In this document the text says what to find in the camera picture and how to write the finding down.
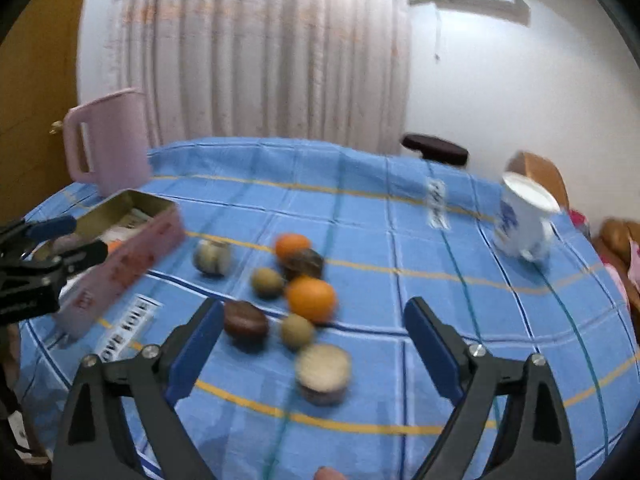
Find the right hand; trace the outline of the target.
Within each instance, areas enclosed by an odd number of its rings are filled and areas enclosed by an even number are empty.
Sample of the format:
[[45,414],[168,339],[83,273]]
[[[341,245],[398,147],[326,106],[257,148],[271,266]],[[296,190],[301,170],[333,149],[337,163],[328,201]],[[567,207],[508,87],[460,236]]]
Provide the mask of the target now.
[[334,468],[322,466],[314,473],[314,480],[347,480],[347,478]]

